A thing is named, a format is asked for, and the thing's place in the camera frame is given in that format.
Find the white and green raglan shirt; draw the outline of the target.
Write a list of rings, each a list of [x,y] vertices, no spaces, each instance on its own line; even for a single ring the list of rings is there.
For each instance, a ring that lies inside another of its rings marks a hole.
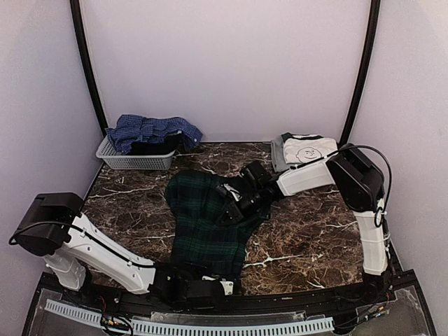
[[[304,164],[337,150],[336,140],[318,134],[281,135],[283,158],[287,164]]]

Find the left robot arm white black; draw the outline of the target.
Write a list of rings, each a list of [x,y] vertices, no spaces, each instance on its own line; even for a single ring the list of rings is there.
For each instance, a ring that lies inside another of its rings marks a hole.
[[[42,257],[84,305],[93,305],[99,291],[88,281],[88,267],[107,275],[135,295],[162,300],[183,299],[188,275],[167,264],[142,258],[102,233],[82,212],[83,199],[72,192],[38,194],[8,243]]]

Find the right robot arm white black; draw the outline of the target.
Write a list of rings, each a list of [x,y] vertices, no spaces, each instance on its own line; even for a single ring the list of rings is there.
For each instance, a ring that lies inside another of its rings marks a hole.
[[[273,202],[306,190],[334,185],[353,212],[363,249],[363,271],[370,277],[357,289],[365,304],[373,303],[384,292],[379,278],[389,266],[389,229],[386,207],[391,180],[363,153],[364,146],[348,143],[299,167],[272,175],[260,161],[247,164],[239,173],[240,182],[222,182],[217,193],[225,203],[217,224],[235,225],[268,209]]]

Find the dark green plaid garment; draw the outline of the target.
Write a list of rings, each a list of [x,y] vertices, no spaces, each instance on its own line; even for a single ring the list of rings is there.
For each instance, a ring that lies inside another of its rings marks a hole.
[[[243,193],[243,178],[183,170],[168,182],[164,198],[176,221],[171,261],[207,268],[211,274],[238,281],[246,258],[246,243],[270,215],[270,207],[234,225],[222,225],[226,200],[217,187],[228,184]]]

